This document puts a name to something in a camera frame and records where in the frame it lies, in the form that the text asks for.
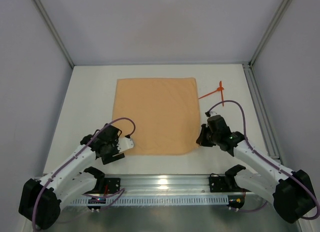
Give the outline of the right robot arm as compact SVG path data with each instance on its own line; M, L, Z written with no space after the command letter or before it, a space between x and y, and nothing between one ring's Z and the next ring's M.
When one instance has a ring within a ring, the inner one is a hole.
M250 191L273 205L278 215L293 224L313 208L319 208L310 177L262 155L241 132L232 132L220 115L211 116L201 125L196 143L202 147L218 146L254 169L236 165L223 176L222 186L230 191Z

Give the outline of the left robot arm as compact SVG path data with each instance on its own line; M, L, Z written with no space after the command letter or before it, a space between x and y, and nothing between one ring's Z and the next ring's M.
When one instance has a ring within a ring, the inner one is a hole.
M29 179L23 186L18 212L32 222L35 231L51 227L61 211L73 200L89 193L101 193L106 187L105 174L92 167L100 159L104 165L124 158L134 147L130 135L112 125L96 130L61 165L40 179Z

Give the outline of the peach cloth napkin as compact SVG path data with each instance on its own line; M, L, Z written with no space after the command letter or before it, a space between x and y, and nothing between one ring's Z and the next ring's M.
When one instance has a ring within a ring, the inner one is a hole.
M123 135L132 133L134 156L184 155L198 148L200 106L195 78L119 79L112 118Z

